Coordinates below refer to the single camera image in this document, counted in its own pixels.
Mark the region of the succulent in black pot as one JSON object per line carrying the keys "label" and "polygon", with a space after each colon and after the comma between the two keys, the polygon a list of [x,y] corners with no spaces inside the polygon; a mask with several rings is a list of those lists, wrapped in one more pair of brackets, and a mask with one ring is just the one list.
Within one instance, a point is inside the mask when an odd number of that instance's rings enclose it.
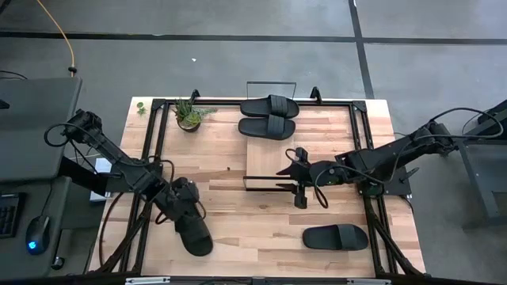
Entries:
{"label": "succulent in black pot", "polygon": [[176,100],[173,110],[177,125],[186,132],[195,132],[200,127],[205,116],[217,112],[216,108],[198,108],[194,106],[195,100]]}

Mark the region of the white power adapter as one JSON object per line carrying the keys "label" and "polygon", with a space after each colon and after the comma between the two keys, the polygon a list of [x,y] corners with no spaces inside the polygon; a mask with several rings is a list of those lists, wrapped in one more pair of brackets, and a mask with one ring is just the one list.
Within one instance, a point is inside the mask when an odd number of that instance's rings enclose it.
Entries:
{"label": "white power adapter", "polygon": [[[112,164],[106,158],[97,158],[95,161],[95,169],[99,173],[109,173],[111,171]],[[90,202],[98,203],[105,202],[108,198],[111,197],[110,192],[106,192],[104,195],[99,195],[95,192],[90,193]]]}

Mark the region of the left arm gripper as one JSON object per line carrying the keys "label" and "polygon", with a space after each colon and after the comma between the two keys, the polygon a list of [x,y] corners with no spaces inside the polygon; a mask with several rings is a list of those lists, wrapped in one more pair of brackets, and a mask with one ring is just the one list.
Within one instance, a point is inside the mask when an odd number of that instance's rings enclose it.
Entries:
{"label": "left arm gripper", "polygon": [[202,219],[197,206],[200,202],[199,189],[195,182],[186,177],[160,183],[160,223],[167,220],[177,222],[181,218]]}

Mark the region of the dark grey metal cart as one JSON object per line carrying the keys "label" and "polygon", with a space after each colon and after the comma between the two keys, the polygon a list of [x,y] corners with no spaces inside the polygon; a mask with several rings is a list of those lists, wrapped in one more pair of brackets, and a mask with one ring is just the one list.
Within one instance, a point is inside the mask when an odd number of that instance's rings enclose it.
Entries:
{"label": "dark grey metal cart", "polygon": [[456,140],[483,211],[481,218],[464,224],[463,229],[507,226],[507,100],[486,111],[457,107],[434,118],[458,111],[477,114],[476,126],[457,135]]}

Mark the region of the grey desk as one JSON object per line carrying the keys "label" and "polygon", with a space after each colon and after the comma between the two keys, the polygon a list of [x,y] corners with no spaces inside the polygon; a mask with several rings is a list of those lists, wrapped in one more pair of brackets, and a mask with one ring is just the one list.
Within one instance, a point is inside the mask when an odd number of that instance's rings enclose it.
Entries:
{"label": "grey desk", "polygon": [[[74,114],[80,78],[0,81],[0,195],[26,194],[14,237],[0,239],[0,283],[84,272],[93,251],[104,203],[90,202],[90,190],[59,174],[64,149],[48,146],[44,132]],[[50,241],[30,255],[25,233],[32,219],[50,217]],[[65,259],[51,269],[56,257]]]}

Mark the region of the black keyboard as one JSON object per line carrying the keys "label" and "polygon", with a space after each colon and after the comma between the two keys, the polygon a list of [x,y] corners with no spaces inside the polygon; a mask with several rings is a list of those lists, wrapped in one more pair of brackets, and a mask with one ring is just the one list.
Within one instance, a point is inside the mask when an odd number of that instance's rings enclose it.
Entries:
{"label": "black keyboard", "polygon": [[25,197],[23,192],[0,195],[0,239],[16,235]]}

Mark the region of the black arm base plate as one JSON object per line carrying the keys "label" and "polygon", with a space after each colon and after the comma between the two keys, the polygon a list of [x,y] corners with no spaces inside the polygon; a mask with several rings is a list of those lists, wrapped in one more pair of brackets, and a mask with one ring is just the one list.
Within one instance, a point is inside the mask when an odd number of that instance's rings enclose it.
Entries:
{"label": "black arm base plate", "polygon": [[372,182],[363,181],[360,182],[358,192],[362,196],[378,197],[378,196],[407,196],[411,194],[411,188],[409,178],[418,171],[418,168],[410,171],[406,170],[403,166],[395,171],[393,180],[390,182],[380,185],[373,184]]}
{"label": "black arm base plate", "polygon": [[[161,174],[163,165],[158,163],[150,163],[147,168],[149,170],[154,170],[157,174]],[[112,167],[112,172],[108,173],[107,175],[104,174],[104,177],[107,178],[107,185],[105,186],[105,190],[107,192],[133,192],[125,176],[121,174],[115,166]]]}

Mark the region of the black aluminium table frame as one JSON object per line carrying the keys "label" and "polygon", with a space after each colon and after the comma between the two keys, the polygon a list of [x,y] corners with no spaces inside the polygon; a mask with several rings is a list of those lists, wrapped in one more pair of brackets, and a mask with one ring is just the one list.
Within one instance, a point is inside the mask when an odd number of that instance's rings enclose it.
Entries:
{"label": "black aluminium table frame", "polygon": [[287,167],[285,150],[302,146],[312,162],[330,160],[352,150],[354,134],[349,100],[328,99],[321,105],[305,100],[296,117],[295,134],[283,142],[266,142],[267,161],[254,151],[248,162],[248,138],[238,132],[241,114],[234,99],[220,99],[198,131],[181,130],[167,121],[162,157],[164,174],[197,183],[214,248],[210,254],[189,254],[171,222],[150,224],[141,264],[144,276],[277,276],[372,277],[370,249],[355,252],[309,249],[302,234],[312,226],[350,223],[365,228],[364,202],[350,184],[324,188],[329,207],[319,205],[307,190],[308,206],[296,208],[289,192],[248,192],[243,177],[256,174],[273,185],[274,174]]}

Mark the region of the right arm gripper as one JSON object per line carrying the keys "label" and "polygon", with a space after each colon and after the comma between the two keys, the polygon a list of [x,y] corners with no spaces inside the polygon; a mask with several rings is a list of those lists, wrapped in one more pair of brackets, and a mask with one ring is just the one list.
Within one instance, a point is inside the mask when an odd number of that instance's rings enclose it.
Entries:
{"label": "right arm gripper", "polygon": [[311,186],[314,189],[315,197],[323,208],[328,208],[329,203],[321,187],[341,183],[341,177],[334,162],[310,163],[308,152],[302,147],[296,147],[294,161],[287,168],[278,171],[276,175],[295,178],[298,184],[276,183],[276,186],[282,191],[290,192],[293,195],[304,195],[305,186]]}

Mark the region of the wooden shelf with black frame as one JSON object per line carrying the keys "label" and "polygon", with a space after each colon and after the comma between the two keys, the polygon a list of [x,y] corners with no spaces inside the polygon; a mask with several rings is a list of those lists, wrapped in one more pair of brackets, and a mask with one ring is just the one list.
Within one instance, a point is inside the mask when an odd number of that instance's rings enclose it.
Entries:
{"label": "wooden shelf with black frame", "polygon": [[[287,97],[284,95],[278,96],[294,100],[293,97]],[[264,97],[249,97],[246,100],[260,98]],[[243,118],[267,117],[251,117],[243,115]],[[247,138],[247,143],[246,175],[243,177],[243,180],[247,190],[282,191],[276,186],[276,183],[293,183],[290,176],[277,176],[276,173],[287,168],[291,164],[291,161],[285,157],[285,151],[294,146],[294,134],[285,140],[263,139],[244,135]]]}

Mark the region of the black mouse with blue light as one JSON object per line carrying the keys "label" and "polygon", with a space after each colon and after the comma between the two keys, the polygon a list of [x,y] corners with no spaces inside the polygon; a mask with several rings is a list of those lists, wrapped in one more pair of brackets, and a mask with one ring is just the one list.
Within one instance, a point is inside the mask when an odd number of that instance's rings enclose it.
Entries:
{"label": "black mouse with blue light", "polygon": [[33,218],[25,233],[26,249],[30,255],[44,253],[50,241],[50,217],[39,215]]}

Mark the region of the black rubber slide sandal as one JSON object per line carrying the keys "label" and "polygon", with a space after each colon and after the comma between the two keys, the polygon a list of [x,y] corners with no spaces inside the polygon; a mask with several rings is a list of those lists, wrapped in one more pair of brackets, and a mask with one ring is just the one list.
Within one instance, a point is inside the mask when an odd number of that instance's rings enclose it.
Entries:
{"label": "black rubber slide sandal", "polygon": [[303,231],[302,239],[310,249],[360,251],[368,247],[368,235],[353,224],[311,227]]}
{"label": "black rubber slide sandal", "polygon": [[240,112],[251,117],[273,115],[291,119],[299,115],[299,106],[290,98],[270,94],[264,98],[243,101],[240,104]]}
{"label": "black rubber slide sandal", "polygon": [[204,257],[213,250],[212,236],[205,221],[199,215],[183,214],[175,222],[185,249],[196,257]]}
{"label": "black rubber slide sandal", "polygon": [[267,118],[242,118],[238,122],[238,131],[250,137],[285,140],[294,134],[295,122],[274,115]]}

